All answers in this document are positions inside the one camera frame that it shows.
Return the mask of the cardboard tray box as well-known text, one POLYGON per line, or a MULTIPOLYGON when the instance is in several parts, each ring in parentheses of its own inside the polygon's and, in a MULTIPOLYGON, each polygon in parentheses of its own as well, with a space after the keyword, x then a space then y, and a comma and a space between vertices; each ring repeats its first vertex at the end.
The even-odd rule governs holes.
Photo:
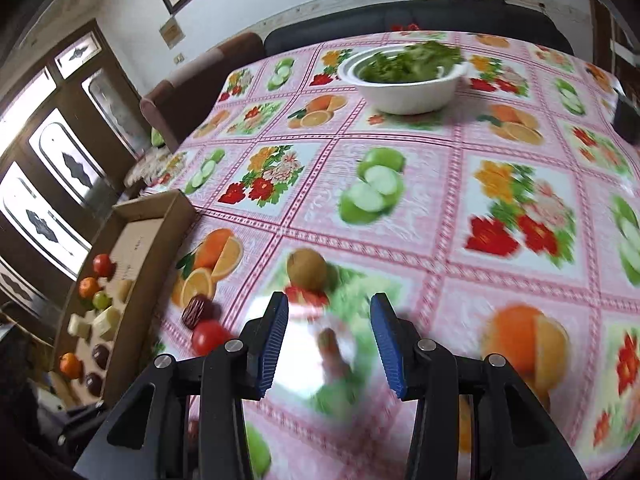
POLYGON ((152 312, 194 217, 179 190, 113 207, 78 273, 80 280, 94 278, 93 259, 107 255, 115 270, 98 283, 112 304, 94 308, 75 284, 55 339, 51 378, 65 382, 73 404, 113 405, 134 380, 152 312))

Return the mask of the red tomato lower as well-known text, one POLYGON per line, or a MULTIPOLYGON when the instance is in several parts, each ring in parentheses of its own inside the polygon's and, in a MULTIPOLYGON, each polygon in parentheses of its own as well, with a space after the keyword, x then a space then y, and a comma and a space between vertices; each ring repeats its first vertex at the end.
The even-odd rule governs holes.
POLYGON ((97 254, 92 260, 92 268, 99 278, 111 278, 115 272, 115 263, 109 254, 97 254))

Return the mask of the brown kiwi fruit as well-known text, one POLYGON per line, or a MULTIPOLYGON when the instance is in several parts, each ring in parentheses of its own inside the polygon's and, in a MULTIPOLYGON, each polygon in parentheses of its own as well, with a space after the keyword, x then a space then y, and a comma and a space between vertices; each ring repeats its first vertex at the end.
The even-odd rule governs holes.
POLYGON ((293 286, 318 292, 326 284, 328 265, 318 252, 303 247, 288 255, 286 273, 293 286))

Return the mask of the small brown longan fruit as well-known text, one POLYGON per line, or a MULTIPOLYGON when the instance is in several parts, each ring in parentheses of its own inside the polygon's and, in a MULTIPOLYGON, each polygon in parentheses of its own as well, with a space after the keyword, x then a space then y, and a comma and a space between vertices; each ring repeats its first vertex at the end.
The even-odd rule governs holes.
POLYGON ((123 278, 118 282, 116 297, 123 304, 126 304, 133 284, 134 281, 130 278, 123 278))

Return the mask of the red tomato upper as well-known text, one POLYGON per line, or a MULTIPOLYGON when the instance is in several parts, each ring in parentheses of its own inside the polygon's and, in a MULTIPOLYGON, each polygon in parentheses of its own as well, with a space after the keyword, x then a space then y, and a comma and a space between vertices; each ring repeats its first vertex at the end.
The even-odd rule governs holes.
POLYGON ((209 352, 223 346, 233 335, 216 320, 205 320, 194 328, 191 338, 193 352, 207 356, 209 352))

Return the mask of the dried red date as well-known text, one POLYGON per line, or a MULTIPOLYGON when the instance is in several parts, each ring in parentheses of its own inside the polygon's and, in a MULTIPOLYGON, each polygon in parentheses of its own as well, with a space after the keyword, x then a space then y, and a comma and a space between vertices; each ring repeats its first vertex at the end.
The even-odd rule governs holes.
POLYGON ((213 300, 204 294, 193 296, 182 311, 181 322, 188 330, 194 330, 201 321, 211 320, 216 315, 213 300))

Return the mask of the black cylindrical container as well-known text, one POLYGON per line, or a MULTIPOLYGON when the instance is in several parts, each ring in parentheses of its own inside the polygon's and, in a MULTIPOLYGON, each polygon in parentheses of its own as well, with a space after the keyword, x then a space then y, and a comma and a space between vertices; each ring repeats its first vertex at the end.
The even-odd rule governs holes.
POLYGON ((640 115, 637 107, 621 93, 617 101, 612 120, 614 131, 627 143, 638 146, 640 140, 640 115))

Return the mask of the black leather sofa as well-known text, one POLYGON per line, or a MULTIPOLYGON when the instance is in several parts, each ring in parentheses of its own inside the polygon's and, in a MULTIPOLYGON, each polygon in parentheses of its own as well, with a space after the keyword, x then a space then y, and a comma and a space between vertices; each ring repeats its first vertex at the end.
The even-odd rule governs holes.
POLYGON ((479 32, 524 40, 572 55, 573 48, 540 11, 506 0, 406 0, 370 4, 279 27, 264 40, 269 55, 355 36, 401 30, 479 32))

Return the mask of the red tomato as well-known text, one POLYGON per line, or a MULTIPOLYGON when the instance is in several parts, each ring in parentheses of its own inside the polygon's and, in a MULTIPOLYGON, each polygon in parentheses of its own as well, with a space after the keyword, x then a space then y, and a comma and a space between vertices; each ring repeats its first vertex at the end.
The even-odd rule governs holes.
POLYGON ((115 263, 109 254, 97 254, 92 260, 92 268, 99 278, 111 278, 115 272, 115 263))
POLYGON ((194 328, 191 338, 193 352, 207 356, 209 352, 223 346, 233 335, 216 320, 205 320, 194 328))

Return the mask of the orange mandarin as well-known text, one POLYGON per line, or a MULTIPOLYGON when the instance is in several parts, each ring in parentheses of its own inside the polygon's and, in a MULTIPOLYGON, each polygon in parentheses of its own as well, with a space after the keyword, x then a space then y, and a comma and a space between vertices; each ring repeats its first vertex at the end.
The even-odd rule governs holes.
POLYGON ((81 299, 91 300, 101 289, 100 283, 93 276, 83 278, 78 283, 78 295, 81 299))
POLYGON ((66 352, 60 357, 58 369, 69 380, 84 376, 84 363, 73 352, 66 352))

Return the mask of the floral fruit print tablecloth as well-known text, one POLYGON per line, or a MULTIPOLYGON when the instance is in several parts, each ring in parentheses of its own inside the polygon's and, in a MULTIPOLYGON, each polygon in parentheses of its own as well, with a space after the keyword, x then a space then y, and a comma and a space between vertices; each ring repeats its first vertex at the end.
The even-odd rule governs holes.
POLYGON ((612 127, 620 83, 538 44, 436 32, 470 63, 438 112, 370 106, 338 68, 427 32, 335 40, 234 70, 158 182, 198 210, 153 314, 157 353, 194 356, 181 322, 212 271, 238 332, 290 302, 273 386, 247 404, 267 479, 399 479, 414 407, 387 388, 369 321, 396 312, 459 356, 503 354, 586 475, 639 435, 639 154, 612 127), (318 252, 322 290, 288 255, 318 252))

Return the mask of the green cloth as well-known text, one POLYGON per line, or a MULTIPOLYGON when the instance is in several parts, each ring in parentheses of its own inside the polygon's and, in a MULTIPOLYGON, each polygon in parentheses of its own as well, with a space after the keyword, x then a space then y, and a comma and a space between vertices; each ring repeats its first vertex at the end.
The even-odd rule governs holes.
POLYGON ((154 148, 161 148, 162 146, 165 145, 164 138, 160 134, 160 132, 157 130, 157 128, 153 128, 151 130, 150 139, 151 139, 151 145, 154 146, 154 148))

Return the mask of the green grape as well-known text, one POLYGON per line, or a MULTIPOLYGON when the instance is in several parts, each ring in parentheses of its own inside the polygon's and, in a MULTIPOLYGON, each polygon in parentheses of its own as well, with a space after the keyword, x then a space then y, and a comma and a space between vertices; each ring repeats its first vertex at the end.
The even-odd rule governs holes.
POLYGON ((103 289, 96 292, 92 297, 92 305, 96 310, 103 311, 113 304, 112 297, 103 289))

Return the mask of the wooden door with glass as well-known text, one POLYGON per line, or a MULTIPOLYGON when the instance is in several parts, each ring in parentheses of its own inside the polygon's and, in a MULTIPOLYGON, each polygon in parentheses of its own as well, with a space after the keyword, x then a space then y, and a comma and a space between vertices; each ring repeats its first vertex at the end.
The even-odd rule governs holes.
POLYGON ((139 100, 96 21, 1 93, 1 312, 46 344, 126 174, 150 146, 139 100))

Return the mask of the dark purple plum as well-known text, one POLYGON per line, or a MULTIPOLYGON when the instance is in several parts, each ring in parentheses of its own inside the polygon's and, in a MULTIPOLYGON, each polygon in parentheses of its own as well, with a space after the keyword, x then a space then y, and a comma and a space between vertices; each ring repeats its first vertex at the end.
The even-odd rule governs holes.
POLYGON ((111 350, 105 344, 96 344, 91 351, 93 361, 96 363, 96 366, 99 367, 100 370, 107 369, 110 355, 111 350))

